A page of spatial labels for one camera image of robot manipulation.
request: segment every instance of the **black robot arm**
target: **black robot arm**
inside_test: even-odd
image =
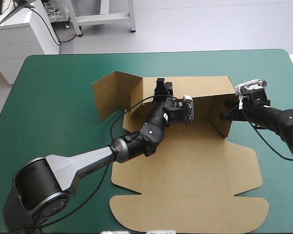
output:
[[[193,121],[193,100],[173,97],[172,83],[157,79],[152,108],[142,128],[114,139],[111,145],[84,154],[64,157],[49,155],[26,163],[13,176],[12,189],[3,208],[6,228],[19,234],[40,233],[46,220],[61,211],[79,180],[108,165],[126,162],[136,156],[155,153],[172,122]]]
[[[251,80],[235,87],[236,103],[225,103],[229,111],[220,114],[222,120],[250,121],[256,129],[275,132],[287,144],[293,155],[293,109],[278,110],[270,106],[264,80]]]

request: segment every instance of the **gray floor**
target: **gray floor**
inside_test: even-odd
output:
[[[80,15],[96,14],[95,0],[75,0]],[[134,0],[137,32],[129,23],[83,27],[62,54],[281,48],[293,54],[293,0]],[[111,12],[128,9],[111,0]],[[61,40],[72,27],[56,25]],[[0,75],[0,112],[12,86]]]

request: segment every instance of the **power cord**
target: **power cord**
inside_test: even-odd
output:
[[[150,98],[154,98],[154,97],[171,97],[175,100],[177,100],[177,102],[179,102],[179,99],[174,97],[174,96],[170,96],[170,95],[152,95],[152,96],[149,96],[149,97],[146,97],[144,99],[142,99],[141,101],[138,101],[136,104],[134,104],[133,106],[131,106],[128,110],[126,110],[121,116],[119,116],[111,125],[111,128],[110,128],[110,133],[111,133],[111,140],[112,140],[112,146],[114,146],[114,138],[113,138],[113,133],[112,133],[112,129],[113,129],[113,126],[115,125],[115,123],[121,118],[123,117],[126,113],[128,113],[130,110],[132,110],[133,108],[135,108],[137,105],[139,105],[141,102],[145,101],[145,100],[148,100]],[[46,223],[46,224],[43,224],[43,225],[39,225],[39,226],[34,226],[32,228],[37,228],[37,229],[41,229],[41,228],[45,228],[45,227],[48,227],[48,226],[51,226],[57,222],[60,222],[62,221],[63,219],[71,216],[72,214],[74,214],[76,211],[78,211],[81,207],[83,207],[96,193],[97,191],[100,189],[105,177],[106,177],[106,173],[108,171],[108,168],[110,166],[110,164],[113,162],[114,160],[114,155],[111,156],[111,158],[109,159],[109,162],[107,163],[106,165],[106,168],[104,170],[104,173],[102,175],[102,178],[98,184],[98,186],[96,187],[96,189],[90,194],[89,197],[87,197],[87,199],[82,203],[80,204],[78,207],[76,207],[75,209],[73,209],[71,212],[67,213],[66,215],[62,216],[61,218],[58,218],[50,223]]]
[[[288,157],[284,157],[283,155],[281,155],[277,150],[275,150],[265,139],[264,137],[259,133],[259,131],[255,128],[255,126],[252,124],[252,122],[250,121],[250,119],[246,116],[246,114],[244,113],[243,108],[241,109],[245,119],[249,122],[250,126],[256,131],[256,133],[259,135],[259,137],[265,142],[266,145],[268,145],[268,147],[274,151],[278,156],[280,156],[281,158],[287,160],[287,161],[293,161],[293,158],[288,158]]]
[[[47,29],[48,29],[48,31],[49,31],[50,36],[52,37],[54,43],[56,43],[57,46],[61,46],[62,43],[64,43],[64,42],[69,42],[69,41],[73,40],[73,39],[76,37],[76,34],[75,34],[75,36],[74,36],[73,38],[71,38],[71,39],[69,39],[69,40],[62,40],[62,41],[61,41],[61,40],[59,39],[57,33],[54,31],[54,34],[55,34],[55,36],[57,37],[57,41],[56,41],[56,40],[54,39],[54,37],[53,37],[53,35],[52,35],[52,33],[51,33],[51,31],[50,31],[50,29],[49,29],[47,23],[44,21],[44,19],[42,18],[42,16],[41,16],[37,11],[35,11],[35,10],[33,10],[32,8],[30,8],[30,7],[26,6],[25,4],[21,3],[19,0],[15,0],[15,1],[17,2],[17,4],[23,5],[25,8],[27,8],[27,9],[29,9],[29,10],[35,12],[35,13],[40,17],[40,19],[42,19],[42,21],[44,22],[45,26],[47,27]]]

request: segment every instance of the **cardboard box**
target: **cardboard box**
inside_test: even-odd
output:
[[[157,78],[113,72],[93,83],[101,120],[154,94]],[[114,163],[112,182],[141,193],[117,195],[110,207],[125,227],[176,230],[179,233],[247,233],[265,220],[263,198],[235,196],[260,187],[254,150],[225,141],[230,121],[221,121],[224,100],[236,99],[229,77],[166,77],[174,96],[190,95],[195,105],[191,125],[171,124],[150,157]],[[151,107],[149,99],[124,117],[123,127],[139,130]]]

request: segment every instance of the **green tabletop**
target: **green tabletop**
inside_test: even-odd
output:
[[[12,174],[24,163],[49,154],[72,156],[110,143],[108,128],[121,111],[100,123],[90,84],[114,70],[153,77],[228,75],[233,85],[265,79],[272,106],[293,108],[293,65],[283,50],[31,56],[0,115],[0,232],[6,232],[2,207]],[[115,136],[125,132],[121,124],[115,127]],[[291,156],[278,136],[262,132],[281,153]],[[257,152],[264,184],[241,194],[269,202],[268,217],[255,232],[293,232],[293,163],[276,156],[245,122],[233,123],[227,140]],[[62,214],[92,192],[102,172],[100,169],[81,181],[77,196]],[[85,207],[44,231],[124,230],[111,213],[109,199],[132,192],[113,185],[110,173]]]

